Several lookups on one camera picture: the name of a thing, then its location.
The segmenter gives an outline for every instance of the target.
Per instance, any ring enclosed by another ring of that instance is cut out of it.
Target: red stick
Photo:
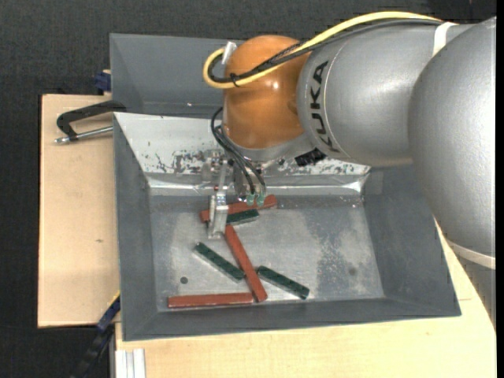
[[[255,272],[255,269],[252,266],[252,263],[250,262],[250,259],[245,252],[245,248],[243,248],[242,242],[236,235],[236,231],[232,227],[232,225],[229,224],[226,225],[226,231],[224,233],[224,236],[236,261],[238,262],[239,266],[245,273],[246,281],[249,285],[250,290],[252,291],[252,294],[254,294],[255,299],[258,302],[265,301],[268,298],[266,290],[262,286],[262,283],[259,280],[259,276]]]
[[[255,203],[252,206],[248,206],[245,202],[232,203],[228,207],[228,214],[240,213],[242,211],[247,211],[251,209],[269,209],[270,207],[274,206],[276,206],[276,197],[275,195],[270,195],[266,196],[264,204],[260,207]],[[201,218],[202,223],[210,221],[209,210],[203,210],[199,214],[199,218]]]
[[[168,307],[232,306],[235,304],[251,304],[252,302],[254,302],[254,297],[251,293],[179,295],[168,298]]]

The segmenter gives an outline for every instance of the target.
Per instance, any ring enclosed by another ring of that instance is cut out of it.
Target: black carpet
[[[94,334],[36,329],[40,94],[96,94],[110,32],[308,38],[379,9],[472,21],[496,0],[0,0],[0,377],[67,376]]]

